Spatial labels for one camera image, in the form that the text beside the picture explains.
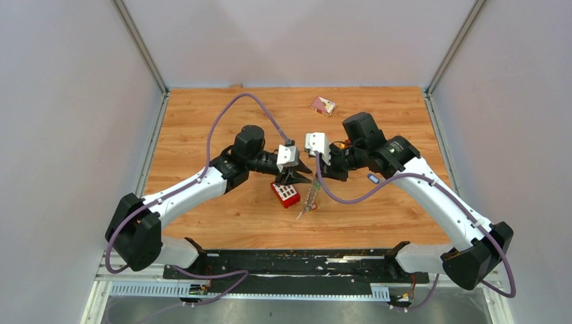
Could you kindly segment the red window toy brick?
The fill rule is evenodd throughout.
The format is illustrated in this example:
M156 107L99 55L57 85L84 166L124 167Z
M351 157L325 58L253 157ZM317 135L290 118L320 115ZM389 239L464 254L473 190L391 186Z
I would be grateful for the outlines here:
M270 188L284 209L296 205L301 200L301 196L294 185L280 185L271 182Z

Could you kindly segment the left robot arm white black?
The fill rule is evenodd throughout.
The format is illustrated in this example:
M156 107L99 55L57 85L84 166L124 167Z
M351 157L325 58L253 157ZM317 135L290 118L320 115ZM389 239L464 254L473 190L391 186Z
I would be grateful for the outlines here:
M141 271L153 263L177 265L191 279L206 272L206 260L189 239L174 239L162 230L178 217L202 203L222 196L243 184L251 172L272 175L278 185L309 184L311 169L299 159L294 141L274 152L264 149L264 130L246 125L234 143L212 159L196 175L156 194L123 196L105 232L107 252L114 250L125 266L114 269L111 257L105 262L110 273L126 269Z

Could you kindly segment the toy brick car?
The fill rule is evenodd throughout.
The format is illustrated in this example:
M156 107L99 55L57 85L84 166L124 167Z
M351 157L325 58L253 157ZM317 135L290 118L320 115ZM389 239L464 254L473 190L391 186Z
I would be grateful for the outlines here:
M350 143L343 141L337 141L337 144L340 149L346 149L351 145Z

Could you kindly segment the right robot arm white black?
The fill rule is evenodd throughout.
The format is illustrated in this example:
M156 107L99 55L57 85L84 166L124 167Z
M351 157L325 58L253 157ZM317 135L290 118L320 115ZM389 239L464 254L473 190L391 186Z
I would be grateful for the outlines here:
M493 223L462 201L410 141L402 136L387 138L371 114L352 115L342 126L347 135L343 148L322 132L306 134L305 151L316 160L319 182L326 178L344 182L350 171L365 167L381 175L383 181L353 200L339 198L329 189L326 194L338 203L352 205L395 184L435 220L450 240L440 245L400 242L384 256L389 279L400 282L417 272L445 274L460 288L472 290L478 284L490 287L486 277L503 265L509 279L509 291L504 295L515 296L515 279L507 258L514 232L507 223Z

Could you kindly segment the left aluminium frame post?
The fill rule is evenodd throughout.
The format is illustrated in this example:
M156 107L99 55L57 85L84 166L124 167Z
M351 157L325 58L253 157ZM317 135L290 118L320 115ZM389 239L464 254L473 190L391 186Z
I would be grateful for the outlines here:
M111 0L111 3L115 7L120 20L122 21L127 33L129 34L135 48L140 54L144 65L146 66L147 70L150 72L154 83L156 84L157 88L161 92L161 94L165 97L169 92L169 87L166 85L159 69L152 58L152 55L146 46L146 43L138 30L135 20L133 19L130 10L127 7L127 4L123 0Z

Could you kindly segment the right aluminium frame post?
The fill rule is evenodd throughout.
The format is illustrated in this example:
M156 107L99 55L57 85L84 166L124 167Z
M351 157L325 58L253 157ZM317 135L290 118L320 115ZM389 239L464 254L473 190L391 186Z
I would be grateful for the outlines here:
M450 64L453 62L458 50L460 50L460 48L462 47L466 37L469 35L471 29L477 22L478 18L480 17L483 9L487 6L487 4L488 0L473 1L468 14L464 18L461 26L459 27L456 35L454 36L449 48L447 49L447 52L445 53L445 56L438 65L438 68L435 71L433 77L431 78L429 85L426 87L425 93L427 97L431 96L438 88Z

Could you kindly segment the large metal keyring with rings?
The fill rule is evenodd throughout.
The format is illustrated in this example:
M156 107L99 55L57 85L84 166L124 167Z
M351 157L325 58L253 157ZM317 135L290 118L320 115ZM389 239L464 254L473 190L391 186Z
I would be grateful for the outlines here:
M320 189L321 189L321 183L318 176L316 175L314 176L314 179L310 183L306 200L304 201L302 210L300 211L296 219L300 219L302 215L304 215L305 213L309 213L317 208L316 201Z

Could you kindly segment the playing card box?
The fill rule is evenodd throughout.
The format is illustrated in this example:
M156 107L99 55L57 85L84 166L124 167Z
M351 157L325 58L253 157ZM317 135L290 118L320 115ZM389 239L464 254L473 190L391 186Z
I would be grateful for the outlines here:
M336 107L337 104L335 102L320 96L317 96L310 104L310 108L313 111L326 116L331 116Z

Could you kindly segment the key with blue tag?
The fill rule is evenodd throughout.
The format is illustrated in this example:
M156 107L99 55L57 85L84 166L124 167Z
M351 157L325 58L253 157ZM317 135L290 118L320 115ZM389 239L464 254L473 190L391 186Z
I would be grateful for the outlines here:
M368 178L372 183L374 183L374 184L376 184L376 185L380 183L380 179L379 179L377 176L375 176L373 173L369 173L369 174L367 175L367 178Z

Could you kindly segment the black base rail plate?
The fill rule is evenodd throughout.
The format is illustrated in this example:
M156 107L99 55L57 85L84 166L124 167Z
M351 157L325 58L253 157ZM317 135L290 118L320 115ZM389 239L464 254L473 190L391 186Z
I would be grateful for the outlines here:
M371 285L397 286L408 290L427 284L427 273L404 273L387 264L386 248L207 250L187 270L212 275L209 292L220 293L241 277L234 294L267 296L365 296Z

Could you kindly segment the aluminium frame post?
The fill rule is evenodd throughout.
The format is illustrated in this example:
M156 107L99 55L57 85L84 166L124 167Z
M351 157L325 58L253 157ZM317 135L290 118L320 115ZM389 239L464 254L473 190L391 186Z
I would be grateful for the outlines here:
M129 34L135 48L140 54L144 65L146 66L147 70L150 72L154 83L156 84L157 88L161 92L161 94L165 97L169 92L169 87L166 85L159 69L152 58L152 55L146 46L146 43L138 30L135 20L133 19L130 10L127 7L127 4L123 0L111 0L111 3L115 7L120 20L122 21L127 33Z
M468 14L464 18L461 26L459 27L456 35L454 36L449 48L447 49L447 52L445 53L445 56L438 65L438 68L435 71L433 77L431 78L429 85L426 87L425 93L427 97L431 96L438 88L450 64L453 62L458 50L460 50L460 48L462 47L466 37L469 35L471 29L477 22L478 18L480 17L483 9L487 6L487 4L488 0L473 1Z

